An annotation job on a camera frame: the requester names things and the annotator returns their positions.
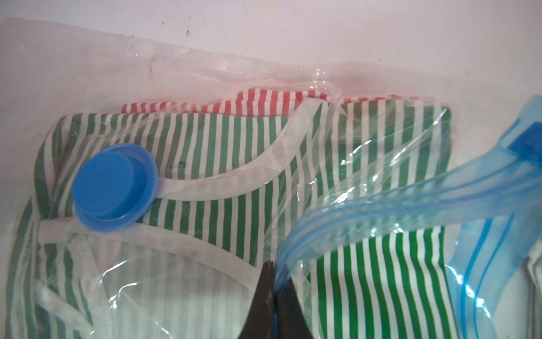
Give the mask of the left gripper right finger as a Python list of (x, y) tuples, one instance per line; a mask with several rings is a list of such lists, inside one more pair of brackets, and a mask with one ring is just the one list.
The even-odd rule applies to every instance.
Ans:
[(313, 339), (292, 279), (275, 296), (275, 338)]

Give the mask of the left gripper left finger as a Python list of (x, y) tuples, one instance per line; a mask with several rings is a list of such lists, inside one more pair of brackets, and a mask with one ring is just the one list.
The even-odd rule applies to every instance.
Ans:
[(272, 261), (263, 264), (251, 307), (238, 339), (274, 338), (275, 267)]

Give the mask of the green white striped shirt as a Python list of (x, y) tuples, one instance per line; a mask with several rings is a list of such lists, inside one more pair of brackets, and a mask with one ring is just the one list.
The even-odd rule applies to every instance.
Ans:
[[(423, 100), (306, 99), (288, 117), (74, 114), (35, 161), (1, 307), (3, 338), (235, 338), (261, 265), (327, 195), (443, 174), (452, 114)], [(120, 232), (87, 229), (74, 186), (100, 151), (145, 148), (166, 183)]]

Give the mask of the clear vacuum bag blue zipper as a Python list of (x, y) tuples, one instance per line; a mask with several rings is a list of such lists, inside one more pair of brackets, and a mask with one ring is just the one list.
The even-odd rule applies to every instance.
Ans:
[[(121, 114), (130, 103), (206, 105), (251, 88), (320, 90), (337, 107), (423, 100), (452, 114), (443, 174), (329, 194), (267, 260), (275, 296), (292, 279), (313, 338), (496, 338), (509, 324), (541, 337), (540, 95), (355, 64), (285, 66), (16, 18), (1, 24), (1, 307), (35, 161), (61, 118)], [(166, 183), (134, 144), (100, 151), (80, 177), (77, 218), (103, 234), (133, 226)]]

